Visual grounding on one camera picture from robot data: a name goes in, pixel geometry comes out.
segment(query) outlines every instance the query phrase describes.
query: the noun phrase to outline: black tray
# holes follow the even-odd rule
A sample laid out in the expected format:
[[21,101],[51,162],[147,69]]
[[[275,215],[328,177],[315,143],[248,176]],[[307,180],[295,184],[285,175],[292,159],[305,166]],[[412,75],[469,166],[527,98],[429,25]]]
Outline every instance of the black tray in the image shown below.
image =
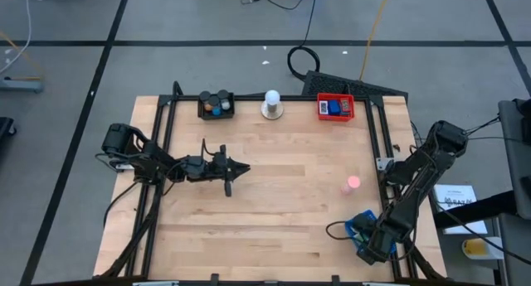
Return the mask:
[[222,114],[215,116],[212,112],[205,111],[202,107],[202,101],[197,99],[197,116],[203,120],[217,120],[217,119],[231,119],[234,116],[234,94],[229,92],[229,103],[231,103],[231,108],[229,110],[222,109]]

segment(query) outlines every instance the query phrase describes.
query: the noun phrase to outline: table leg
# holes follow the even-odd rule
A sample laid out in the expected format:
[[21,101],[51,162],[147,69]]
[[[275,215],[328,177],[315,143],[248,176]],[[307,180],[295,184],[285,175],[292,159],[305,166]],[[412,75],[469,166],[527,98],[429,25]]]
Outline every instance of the table leg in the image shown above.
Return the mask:
[[[513,191],[506,191],[450,210],[450,213],[463,223],[480,221],[497,216],[502,212],[516,214]],[[437,212],[433,218],[437,229],[450,228],[458,225],[444,211]]]

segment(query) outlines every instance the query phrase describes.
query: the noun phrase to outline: white bottle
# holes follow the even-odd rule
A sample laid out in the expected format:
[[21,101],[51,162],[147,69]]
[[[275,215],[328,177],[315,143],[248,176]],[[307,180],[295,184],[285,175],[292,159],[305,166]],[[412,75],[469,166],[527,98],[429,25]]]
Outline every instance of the white bottle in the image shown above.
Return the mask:
[[[490,240],[495,245],[498,245],[500,248],[503,248],[501,239],[498,236],[485,237],[487,240]],[[503,259],[504,252],[496,249],[494,246],[487,244],[482,239],[473,239],[463,241],[461,246],[463,253],[466,257],[475,260],[492,260],[492,259]]]

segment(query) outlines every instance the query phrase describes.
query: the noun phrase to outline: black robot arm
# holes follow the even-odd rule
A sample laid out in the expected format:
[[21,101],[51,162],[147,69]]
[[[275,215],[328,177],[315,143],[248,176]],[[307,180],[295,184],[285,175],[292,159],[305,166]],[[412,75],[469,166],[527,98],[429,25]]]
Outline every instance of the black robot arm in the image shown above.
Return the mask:
[[379,173],[380,183],[405,191],[377,220],[372,221],[363,214],[354,217],[353,228],[370,235],[363,250],[358,251],[361,259],[368,264],[386,262],[392,244],[409,240],[417,225],[420,204],[455,159],[465,153],[467,142],[463,129],[439,121],[431,127],[424,144],[409,158],[387,164]]
[[[231,182],[250,170],[249,165],[227,158],[225,145],[220,146],[219,152],[208,152],[204,139],[200,156],[173,158],[139,129],[127,124],[111,124],[101,149],[111,158],[111,165],[130,164],[137,182],[156,184],[166,178],[171,182],[222,179],[226,196],[231,196]],[[212,156],[211,162],[203,158],[204,153]]]

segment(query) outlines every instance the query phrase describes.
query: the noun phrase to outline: gray floor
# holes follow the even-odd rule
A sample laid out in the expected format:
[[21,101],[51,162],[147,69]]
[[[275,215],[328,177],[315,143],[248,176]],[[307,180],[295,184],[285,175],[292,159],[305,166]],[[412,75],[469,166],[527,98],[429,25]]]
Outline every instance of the gray floor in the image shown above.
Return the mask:
[[[290,4],[295,0],[278,0]],[[381,0],[317,0],[309,39],[363,40]],[[527,0],[495,0],[515,40],[531,40]],[[31,0],[35,40],[98,40],[109,33],[119,0]],[[311,6],[293,12],[266,1],[129,0],[118,40],[301,39]],[[0,0],[0,29],[24,40],[23,0]],[[389,0],[378,40],[502,41],[485,0]],[[357,78],[363,47],[315,46],[322,71]],[[3,63],[6,57],[0,48]],[[138,95],[168,93],[178,80],[186,94],[232,90],[249,94],[276,89],[297,95],[302,84],[287,70],[289,47],[113,47],[81,139],[63,200],[34,282],[87,279],[102,233],[115,175],[94,160],[108,125],[128,122]],[[101,47],[30,47],[46,70],[44,93],[0,93],[0,115],[13,117],[18,135],[3,148],[0,167],[0,284],[17,284],[32,249],[51,192],[102,52]],[[531,49],[519,48],[531,63]],[[312,68],[303,54],[296,68]],[[33,74],[19,61],[9,75]],[[506,47],[374,47],[364,80],[409,92],[409,110],[422,134],[445,119],[463,128],[492,119],[497,102],[529,96]],[[477,136],[498,136],[499,126]],[[441,179],[472,184],[479,198],[510,188],[503,142],[470,142],[467,154]],[[488,269],[460,252],[460,236],[442,236],[449,276],[492,283]]]

